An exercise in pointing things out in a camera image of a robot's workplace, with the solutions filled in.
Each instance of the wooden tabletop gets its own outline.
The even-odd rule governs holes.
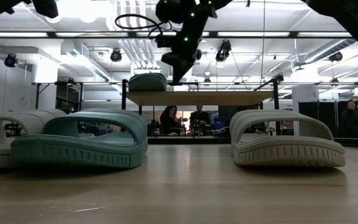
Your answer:
[[[0,224],[358,223],[358,149],[346,161],[245,168],[226,145],[153,145],[130,170],[0,172]]]
[[[128,92],[139,106],[255,105],[273,97],[273,91],[160,91]]]

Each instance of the person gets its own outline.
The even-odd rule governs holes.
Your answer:
[[[343,138],[358,138],[358,114],[356,103],[347,102],[347,109],[341,113],[341,136]]]
[[[165,110],[162,112],[160,116],[160,123],[161,123],[161,133],[162,134],[170,134],[170,133],[177,133],[180,134],[181,127],[181,119],[177,118],[177,110],[176,106],[167,106]]]
[[[203,106],[198,105],[196,108],[197,111],[190,114],[190,127],[194,126],[196,119],[198,119],[201,125],[211,124],[208,113],[203,111]]]

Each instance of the slide sandal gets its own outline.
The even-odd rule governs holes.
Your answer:
[[[11,154],[11,142],[14,140],[14,138],[6,137],[5,121],[19,124],[26,134],[40,134],[44,124],[60,114],[58,110],[35,110],[0,114],[0,168],[11,166],[9,156]]]
[[[127,132],[81,139],[77,122],[120,126]],[[141,165],[147,151],[147,123],[126,110],[90,109],[50,120],[42,134],[12,142],[11,159],[22,166],[102,166],[132,168]]]
[[[167,80],[160,73],[134,75],[129,80],[129,91],[166,91]]]
[[[301,136],[244,134],[251,125],[266,121],[299,121]],[[246,110],[230,120],[231,146],[242,166],[345,166],[345,149],[333,141],[322,122],[288,110]]]

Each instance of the teal slide sandal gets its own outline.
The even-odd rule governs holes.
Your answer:
[[[160,73],[134,75],[129,80],[129,91],[166,91],[167,80]]]
[[[82,139],[79,121],[113,124],[126,132]],[[19,137],[11,148],[12,162],[22,166],[132,168],[141,165],[147,151],[147,123],[132,111],[88,109],[50,120],[42,134]]]

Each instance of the shelf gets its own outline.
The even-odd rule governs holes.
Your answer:
[[[128,92],[127,98],[139,106],[255,105],[273,97],[273,91],[158,91]]]

